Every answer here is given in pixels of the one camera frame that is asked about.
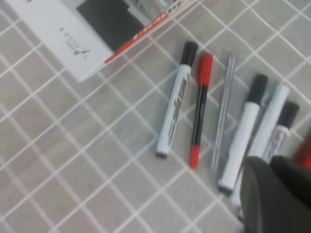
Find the gray tile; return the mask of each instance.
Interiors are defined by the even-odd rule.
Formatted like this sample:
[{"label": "gray tile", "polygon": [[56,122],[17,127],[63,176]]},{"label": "gray tile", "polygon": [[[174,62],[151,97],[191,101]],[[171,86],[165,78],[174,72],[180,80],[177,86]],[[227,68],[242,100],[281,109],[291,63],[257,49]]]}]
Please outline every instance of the gray tile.
[{"label": "gray tile", "polygon": [[155,138],[132,112],[122,117],[118,124],[112,127],[112,131],[134,155]]},{"label": "gray tile", "polygon": [[240,233],[240,226],[230,219],[218,205],[210,210],[197,224],[202,232]]},{"label": "gray tile", "polygon": [[294,84],[306,97],[311,100],[311,64],[306,63],[293,77],[290,82]]},{"label": "gray tile", "polygon": [[276,85],[281,82],[281,77],[271,70],[263,61],[258,57],[252,56],[239,70],[236,75],[250,87],[255,76],[258,74],[266,75],[269,80],[265,90],[265,95],[270,95],[274,92]]},{"label": "gray tile", "polygon": [[62,233],[97,233],[98,230],[89,218],[79,210],[71,216],[59,229]]},{"label": "gray tile", "polygon": [[82,98],[93,92],[104,82],[98,74],[94,74],[83,82],[76,81],[68,71],[63,72],[62,77]]},{"label": "gray tile", "polygon": [[158,91],[154,91],[136,107],[136,110],[160,133],[167,107],[166,99]]},{"label": "gray tile", "polygon": [[10,64],[14,64],[30,51],[30,46],[14,28],[0,36],[0,52]]},{"label": "gray tile", "polygon": [[294,7],[298,8],[301,10],[304,8],[308,3],[310,3],[310,0],[287,0],[290,2]]},{"label": "gray tile", "polygon": [[8,111],[15,108],[27,96],[27,91],[11,72],[0,78],[0,100]]},{"label": "gray tile", "polygon": [[228,54],[233,53],[236,56],[237,66],[251,54],[251,50],[228,30],[216,37],[207,46],[207,50],[223,63],[228,60]]},{"label": "gray tile", "polygon": [[6,70],[6,65],[0,61],[0,75]]},{"label": "gray tile", "polygon": [[1,14],[0,15],[0,33],[10,26],[10,23],[6,20],[6,18]]},{"label": "gray tile", "polygon": [[86,199],[105,182],[98,172],[81,155],[65,167],[60,174],[65,178],[66,182],[81,200]]},{"label": "gray tile", "polygon": [[103,130],[103,127],[82,105],[66,115],[61,120],[61,124],[81,146],[85,146]]},{"label": "gray tile", "polygon": [[33,91],[36,91],[54,76],[54,73],[35,52],[20,62],[16,66],[16,71]]},{"label": "gray tile", "polygon": [[8,119],[0,123],[0,132],[1,156],[5,161],[8,161],[24,148],[27,143]]},{"label": "gray tile", "polygon": [[306,138],[311,133],[311,114],[304,119],[303,124],[296,131],[302,138]]},{"label": "gray tile", "polygon": [[44,133],[35,144],[55,168],[59,168],[77,153],[77,149],[57,126]]},{"label": "gray tile", "polygon": [[49,231],[48,225],[28,201],[19,206],[6,220],[15,233],[42,233]]},{"label": "gray tile", "polygon": [[98,138],[87,152],[108,177],[128,161],[124,151],[108,133]]},{"label": "gray tile", "polygon": [[25,36],[33,43],[34,46],[40,43],[39,38],[34,34],[34,32],[27,26],[24,21],[18,22],[17,27],[25,34]]},{"label": "gray tile", "polygon": [[18,19],[16,12],[10,7],[8,3],[6,3],[5,0],[0,0],[0,9],[2,9],[12,21],[16,21]]},{"label": "gray tile", "polygon": [[9,232],[6,230],[6,228],[5,228],[3,222],[0,222],[0,232],[1,232],[1,233],[9,233]]},{"label": "gray tile", "polygon": [[203,4],[225,24],[230,23],[246,7],[241,0],[204,0]]},{"label": "gray tile", "polygon": [[302,141],[292,133],[284,142],[279,154],[292,159],[301,145]]},{"label": "gray tile", "polygon": [[167,191],[190,219],[195,219],[212,202],[212,197],[188,172],[169,186]]},{"label": "gray tile", "polygon": [[282,0],[261,0],[253,8],[276,30],[296,14],[296,11]]},{"label": "gray tile", "polygon": [[13,112],[12,116],[31,139],[36,138],[52,124],[51,119],[32,98]]},{"label": "gray tile", "polygon": [[110,82],[131,104],[136,103],[152,88],[132,65],[123,68]]},{"label": "gray tile", "polygon": [[157,197],[140,214],[155,233],[179,233],[186,226],[184,219],[162,197]]},{"label": "gray tile", "polygon": [[124,197],[139,209],[156,191],[138,166],[131,163],[114,180]]},{"label": "gray tile", "polygon": [[138,160],[161,186],[170,181],[182,169],[181,164],[173,156],[168,156],[165,162],[157,158],[156,143],[142,153]]},{"label": "gray tile", "polygon": [[185,42],[193,40],[179,25],[173,26],[157,41],[177,62],[180,62]]},{"label": "gray tile", "polygon": [[202,44],[208,42],[223,26],[201,5],[198,5],[180,23]]},{"label": "gray tile", "polygon": [[70,195],[55,178],[40,188],[34,194],[34,199],[55,224],[76,207]]},{"label": "gray tile", "polygon": [[217,181],[220,179],[220,176],[223,173],[224,165],[226,165],[228,160],[228,151],[235,133],[235,129],[226,131],[224,133],[221,151],[220,151],[220,159],[217,173],[211,170],[211,159],[214,147],[211,147],[205,154],[203,154],[199,160],[198,168],[195,173],[201,180],[205,183],[205,185],[215,194],[219,195],[217,188]]},{"label": "gray tile", "polygon": [[130,216],[130,211],[109,186],[105,187],[86,205],[108,232],[116,230]]},{"label": "gray tile", "polygon": [[127,110],[126,104],[108,84],[99,88],[86,102],[106,125],[110,125]]},{"label": "gray tile", "polygon": [[158,29],[155,30],[154,33],[151,34],[151,37],[153,39],[158,38],[165,30],[167,30],[170,26],[172,26],[174,24],[173,20],[170,20],[168,22],[166,22],[165,24],[163,24],[162,26],[160,26]]},{"label": "gray tile", "polygon": [[157,46],[151,45],[140,54],[134,63],[151,79],[155,84],[162,81],[171,74],[177,66]]},{"label": "gray tile", "polygon": [[151,40],[149,38],[145,38],[135,44],[132,48],[129,49],[125,54],[128,58],[135,57],[141,50],[151,44]]},{"label": "gray tile", "polygon": [[9,167],[29,192],[51,174],[31,147],[14,159]]},{"label": "gray tile", "polygon": [[0,212],[6,214],[23,198],[5,169],[0,170]]},{"label": "gray tile", "polygon": [[53,66],[54,69],[56,69],[57,71],[61,71],[64,68],[63,64],[53,55],[53,53],[45,45],[41,45],[38,50],[48,60],[48,62]]},{"label": "gray tile", "polygon": [[273,31],[250,10],[240,16],[230,28],[240,35],[254,50],[273,35]]},{"label": "gray tile", "polygon": [[181,18],[185,17],[189,12],[191,12],[199,3],[197,1],[194,1],[194,3],[191,3],[190,6],[188,6],[185,10],[180,12],[175,19],[180,20]]},{"label": "gray tile", "polygon": [[122,66],[127,63],[124,56],[120,56],[117,59],[110,62],[103,69],[101,69],[101,73],[105,76],[105,78],[109,78],[111,75],[115,74]]},{"label": "gray tile", "polygon": [[311,19],[311,6],[309,6],[304,13],[307,17],[309,17],[309,19]]},{"label": "gray tile", "polygon": [[[184,119],[177,123],[172,149],[186,163],[189,163],[192,126]],[[208,142],[201,139],[201,151],[206,149]]]},{"label": "gray tile", "polygon": [[[220,105],[223,97],[224,84],[221,84],[217,89],[211,94],[212,97]],[[249,90],[243,86],[237,79],[233,80],[232,91],[229,101],[229,114],[233,116],[236,120],[240,119],[242,115],[244,103],[247,99]]]},{"label": "gray tile", "polygon": [[171,98],[172,90],[175,84],[177,72],[168,77],[160,86],[159,89],[168,98]]},{"label": "gray tile", "polygon": [[303,119],[309,112],[310,112],[310,104],[308,104],[308,102],[301,97],[301,95],[294,89],[291,89],[291,92],[288,96],[288,100],[293,101],[295,103],[297,103],[300,106],[300,110],[293,122],[292,127],[295,128],[295,126],[300,122],[301,119]]},{"label": "gray tile", "polygon": [[259,56],[285,77],[303,61],[303,58],[280,37],[276,37],[261,49]]},{"label": "gray tile", "polygon": [[58,78],[40,90],[38,95],[57,118],[68,112],[78,102],[77,98]]},{"label": "gray tile", "polygon": [[303,55],[311,54],[311,23],[300,16],[281,33]]},{"label": "gray tile", "polygon": [[133,219],[120,233],[147,233],[147,230],[136,219]]}]

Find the red marker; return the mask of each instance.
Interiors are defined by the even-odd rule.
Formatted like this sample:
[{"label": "red marker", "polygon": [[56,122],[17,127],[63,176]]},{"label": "red marker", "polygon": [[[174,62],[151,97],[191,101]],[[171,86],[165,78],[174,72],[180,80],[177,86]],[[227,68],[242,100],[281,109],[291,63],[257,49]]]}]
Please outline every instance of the red marker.
[{"label": "red marker", "polygon": [[212,64],[213,64],[212,54],[205,53],[200,57],[196,76],[196,82],[199,86],[199,90],[196,102],[196,117],[193,126],[192,146],[189,161],[189,166],[192,169],[196,169],[198,167],[199,162],[204,109],[207,100],[207,90],[209,85],[210,74],[212,71]]}]

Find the whiteboard marker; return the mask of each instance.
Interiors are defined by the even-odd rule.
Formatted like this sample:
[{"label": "whiteboard marker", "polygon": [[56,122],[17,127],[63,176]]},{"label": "whiteboard marker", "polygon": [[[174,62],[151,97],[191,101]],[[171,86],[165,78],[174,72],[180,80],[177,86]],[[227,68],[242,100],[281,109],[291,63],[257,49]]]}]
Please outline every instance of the whiteboard marker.
[{"label": "whiteboard marker", "polygon": [[167,158],[171,151],[171,145],[178,121],[179,111],[184,98],[186,87],[189,81],[193,61],[198,50],[194,42],[186,42],[176,81],[173,87],[169,106],[166,111],[159,141],[156,146],[156,156]]},{"label": "whiteboard marker", "polygon": [[218,182],[218,186],[222,190],[232,192],[234,188],[267,83],[266,76],[257,75],[252,84],[239,127],[229,149],[229,159],[225,171]]},{"label": "whiteboard marker", "polygon": [[[288,86],[279,84],[272,96],[272,99],[268,105],[268,108],[262,118],[259,129],[252,142],[251,148],[248,152],[248,156],[257,156],[262,158],[265,149],[270,140],[273,129],[276,126],[277,120],[281,114],[282,108],[286,101],[286,98],[290,92]],[[231,195],[231,202],[234,206],[241,206],[240,190],[242,184],[243,169],[241,169],[237,183],[234,187],[234,191]]]}]

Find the marker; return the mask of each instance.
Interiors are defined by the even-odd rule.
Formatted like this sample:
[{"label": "marker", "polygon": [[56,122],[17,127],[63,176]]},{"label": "marker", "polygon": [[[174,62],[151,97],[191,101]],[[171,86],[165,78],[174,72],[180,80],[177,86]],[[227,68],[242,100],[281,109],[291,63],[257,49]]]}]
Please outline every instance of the marker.
[{"label": "marker", "polygon": [[190,150],[189,166],[197,169],[200,153],[200,142],[202,135],[202,126],[204,118],[204,109],[207,100],[207,90],[212,71],[213,55],[205,53],[200,57],[199,66],[196,76],[196,82],[199,86],[198,97],[196,102],[196,117],[193,125],[192,146]]},{"label": "marker", "polygon": [[294,102],[286,102],[278,123],[271,135],[268,146],[263,154],[263,160],[270,163],[272,157],[277,155],[283,146],[284,141],[290,135],[290,128],[299,111],[299,105]]},{"label": "marker", "polygon": [[[282,108],[286,101],[286,98],[290,92],[288,86],[279,84],[274,91],[272,99],[268,105],[268,108],[262,118],[259,129],[252,142],[251,148],[248,152],[248,156],[257,156],[262,158],[265,149],[268,145],[269,139],[273,129],[276,126],[277,120],[281,114]],[[240,190],[242,184],[243,169],[241,169],[237,183],[234,187],[234,191],[231,195],[231,202],[234,206],[240,207]]]},{"label": "marker", "polygon": [[217,174],[217,170],[218,170],[221,145],[222,145],[222,140],[223,140],[223,136],[225,132],[225,124],[227,121],[227,114],[228,114],[228,109],[229,109],[229,98],[230,98],[231,89],[232,89],[231,87],[232,87],[232,82],[234,78],[234,70],[235,70],[235,56],[233,54],[230,54],[229,60],[228,60],[227,73],[225,77],[225,83],[224,83],[225,87],[224,87],[224,93],[223,93],[223,99],[222,99],[222,106],[220,108],[220,113],[219,113],[215,146],[214,146],[214,151],[213,151],[213,156],[212,156],[211,169],[215,174]]},{"label": "marker", "polygon": [[218,182],[220,189],[231,192],[234,188],[267,83],[266,76],[257,75],[252,84],[241,122],[229,149],[229,159],[225,171]]},{"label": "marker", "polygon": [[180,107],[184,98],[186,87],[189,81],[193,61],[198,50],[194,42],[186,42],[169,106],[166,111],[159,141],[156,146],[156,156],[167,158],[171,151],[172,141],[178,121]]}]

